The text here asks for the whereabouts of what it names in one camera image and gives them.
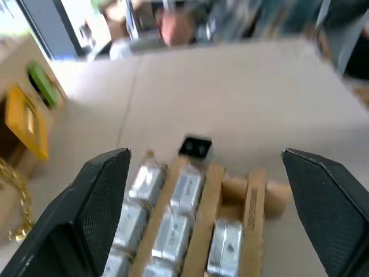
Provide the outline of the green packet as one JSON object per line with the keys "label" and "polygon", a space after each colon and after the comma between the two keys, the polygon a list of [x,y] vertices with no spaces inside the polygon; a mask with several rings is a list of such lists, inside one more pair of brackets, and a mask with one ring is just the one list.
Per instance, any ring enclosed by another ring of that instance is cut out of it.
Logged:
{"label": "green packet", "polygon": [[49,110],[56,108],[60,91],[42,66],[35,61],[31,61],[27,66],[27,76],[46,107]]}

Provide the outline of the brown cardboard divider tray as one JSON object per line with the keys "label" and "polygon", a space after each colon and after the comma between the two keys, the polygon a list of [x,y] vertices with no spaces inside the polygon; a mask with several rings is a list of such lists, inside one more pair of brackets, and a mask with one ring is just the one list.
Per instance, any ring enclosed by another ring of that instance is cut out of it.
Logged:
{"label": "brown cardboard divider tray", "polygon": [[243,178],[231,178],[225,167],[201,166],[205,177],[201,200],[192,215],[193,229],[187,250],[174,264],[179,277],[210,277],[206,273],[216,220],[239,220],[243,238],[240,277],[262,277],[265,220],[281,217],[292,199],[289,183],[275,184],[266,169],[251,170]]}

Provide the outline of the yellow box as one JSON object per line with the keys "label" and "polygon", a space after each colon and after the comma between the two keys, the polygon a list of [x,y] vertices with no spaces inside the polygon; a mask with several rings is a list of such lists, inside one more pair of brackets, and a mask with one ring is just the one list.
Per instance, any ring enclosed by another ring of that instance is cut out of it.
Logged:
{"label": "yellow box", "polygon": [[48,133],[42,112],[18,85],[6,90],[5,124],[39,159],[48,159]]}

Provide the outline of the person in white shirt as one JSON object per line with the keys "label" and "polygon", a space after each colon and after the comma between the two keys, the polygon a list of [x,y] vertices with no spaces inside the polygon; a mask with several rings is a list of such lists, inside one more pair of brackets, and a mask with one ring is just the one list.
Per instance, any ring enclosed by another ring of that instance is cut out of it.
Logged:
{"label": "person in white shirt", "polygon": [[206,17],[207,4],[207,0],[112,0],[103,9],[111,36],[110,59],[190,44]]}

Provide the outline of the dark metal rack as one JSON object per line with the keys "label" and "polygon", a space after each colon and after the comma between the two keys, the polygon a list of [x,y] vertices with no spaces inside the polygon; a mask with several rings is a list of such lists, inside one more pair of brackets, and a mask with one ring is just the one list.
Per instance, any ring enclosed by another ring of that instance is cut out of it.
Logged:
{"label": "dark metal rack", "polygon": [[369,82],[369,0],[322,0],[314,36],[339,74]]}

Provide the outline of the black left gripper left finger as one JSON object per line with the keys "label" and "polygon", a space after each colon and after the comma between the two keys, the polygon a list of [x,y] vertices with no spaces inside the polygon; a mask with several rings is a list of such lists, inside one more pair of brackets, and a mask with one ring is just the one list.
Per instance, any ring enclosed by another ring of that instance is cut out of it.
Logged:
{"label": "black left gripper left finger", "polygon": [[101,277],[121,216],[131,151],[87,161],[41,214],[0,277]]}

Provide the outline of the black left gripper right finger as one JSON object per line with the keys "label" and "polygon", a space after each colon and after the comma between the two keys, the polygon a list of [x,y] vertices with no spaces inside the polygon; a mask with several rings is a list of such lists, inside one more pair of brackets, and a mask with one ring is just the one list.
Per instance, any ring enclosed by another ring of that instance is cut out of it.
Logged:
{"label": "black left gripper right finger", "polygon": [[369,277],[369,191],[341,164],[286,148],[299,219],[328,277]]}

